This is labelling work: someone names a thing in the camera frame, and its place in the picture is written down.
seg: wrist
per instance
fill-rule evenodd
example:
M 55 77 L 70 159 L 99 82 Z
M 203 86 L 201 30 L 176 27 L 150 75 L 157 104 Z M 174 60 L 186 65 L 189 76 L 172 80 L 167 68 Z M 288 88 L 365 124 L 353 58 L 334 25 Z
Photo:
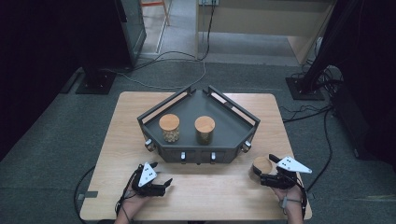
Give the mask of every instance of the wrist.
M 303 223 L 303 213 L 301 203 L 289 202 L 285 207 L 289 224 Z

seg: metal tray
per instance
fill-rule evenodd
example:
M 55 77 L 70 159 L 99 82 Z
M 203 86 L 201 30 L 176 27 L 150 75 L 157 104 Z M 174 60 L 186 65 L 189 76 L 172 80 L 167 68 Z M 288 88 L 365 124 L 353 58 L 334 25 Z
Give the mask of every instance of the metal tray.
M 161 116 L 179 117 L 179 138 L 174 143 L 163 139 L 159 125 Z M 213 140 L 209 145 L 198 144 L 194 122 L 209 116 L 216 122 Z M 227 96 L 209 86 L 208 91 L 187 87 L 137 118 L 149 151 L 158 149 L 167 162 L 228 163 L 239 151 L 248 152 L 260 120 Z

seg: floor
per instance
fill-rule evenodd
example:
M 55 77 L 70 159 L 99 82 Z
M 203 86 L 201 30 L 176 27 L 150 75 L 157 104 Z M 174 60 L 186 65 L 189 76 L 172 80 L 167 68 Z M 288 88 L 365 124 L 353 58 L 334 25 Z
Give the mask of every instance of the floor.
M 166 0 L 170 25 L 165 25 L 162 7 L 144 7 L 148 37 L 141 59 L 156 58 L 169 51 L 194 55 L 195 0 Z M 206 34 L 200 33 L 199 58 L 206 50 Z M 252 63 L 299 66 L 285 36 L 210 33 L 208 63 Z M 161 59 L 192 59 L 181 53 L 166 53 Z

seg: black tray frame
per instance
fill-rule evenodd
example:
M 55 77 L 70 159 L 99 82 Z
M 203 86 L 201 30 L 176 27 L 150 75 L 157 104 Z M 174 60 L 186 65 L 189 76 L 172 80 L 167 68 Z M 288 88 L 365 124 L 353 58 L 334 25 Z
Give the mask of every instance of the black tray frame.
M 217 144 L 215 146 L 202 146 L 193 141 L 190 141 L 188 144 L 178 145 L 177 142 L 164 142 L 163 138 L 159 136 L 158 130 L 157 132 L 151 130 L 153 126 L 152 123 L 158 121 L 162 115 L 171 111 L 175 106 L 182 106 L 186 101 L 192 100 L 192 97 L 198 97 L 198 92 L 200 91 L 197 91 L 196 89 L 193 90 L 191 86 L 186 87 L 166 98 L 137 118 L 142 134 L 144 135 L 146 141 L 145 146 L 148 151 L 154 151 L 157 149 L 159 155 L 167 162 L 197 164 L 230 163 L 240 151 L 248 152 L 250 150 L 254 134 L 259 127 L 260 120 L 213 86 L 209 86 L 207 91 L 202 90 L 202 94 L 207 97 L 207 101 L 211 101 L 210 103 L 217 106 L 219 110 L 225 111 L 224 113 L 228 115 L 232 115 L 231 119 L 236 119 L 235 122 L 243 123 L 243 128 L 241 126 L 241 129 L 245 129 L 245 132 L 239 135 L 240 141 L 224 145 Z M 245 119 L 235 110 L 241 112 L 250 120 Z

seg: black cable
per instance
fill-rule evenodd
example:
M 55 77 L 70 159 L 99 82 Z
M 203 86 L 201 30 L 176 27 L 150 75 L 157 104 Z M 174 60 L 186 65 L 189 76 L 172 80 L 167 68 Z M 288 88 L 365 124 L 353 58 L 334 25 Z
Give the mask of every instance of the black cable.
M 82 180 L 84 180 L 85 176 L 87 176 L 93 169 L 95 169 L 95 166 L 93 166 L 90 170 L 87 171 L 87 173 L 85 173 L 85 175 L 78 181 L 78 184 L 76 186 L 75 189 L 75 193 L 74 193 L 74 205 L 75 205 L 75 211 L 76 214 L 78 216 L 78 219 L 81 221 L 81 223 L 86 224 L 85 220 L 81 218 L 81 216 L 79 215 L 79 211 L 78 211 L 78 206 L 77 206 L 77 193 L 78 193 L 78 188 L 79 185 L 81 184 Z
M 308 119 L 308 118 L 311 118 L 311 117 L 314 117 L 316 115 L 319 115 L 319 114 L 322 114 L 324 112 L 328 112 L 328 111 L 332 110 L 332 106 L 331 107 L 326 106 L 324 108 L 325 109 L 319 111 L 318 113 L 315 113 L 315 114 L 312 114 L 312 115 L 308 115 L 308 116 L 305 116 L 305 117 L 301 117 L 301 118 L 297 118 L 297 119 L 284 119 L 283 123 L 293 122 L 293 121 L 301 120 L 301 119 Z
M 318 181 L 318 179 L 323 175 L 323 173 L 326 171 L 327 167 L 329 166 L 330 161 L 332 160 L 332 144 L 330 142 L 329 139 L 329 135 L 327 133 L 327 125 L 326 125 L 326 118 L 327 115 L 329 114 L 330 110 L 326 111 L 326 114 L 324 115 L 324 120 L 323 120 L 323 124 L 324 124 L 324 132 L 326 135 L 326 140 L 327 140 L 327 144 L 329 145 L 329 159 L 327 159 L 326 164 L 324 165 L 324 167 L 322 168 L 322 170 L 320 171 L 320 173 L 317 175 L 317 177 L 314 179 L 314 181 L 311 183 L 311 185 L 309 185 L 309 187 L 306 189 L 306 191 L 308 192 L 309 190 L 312 189 L 312 187 L 314 187 L 315 183 Z

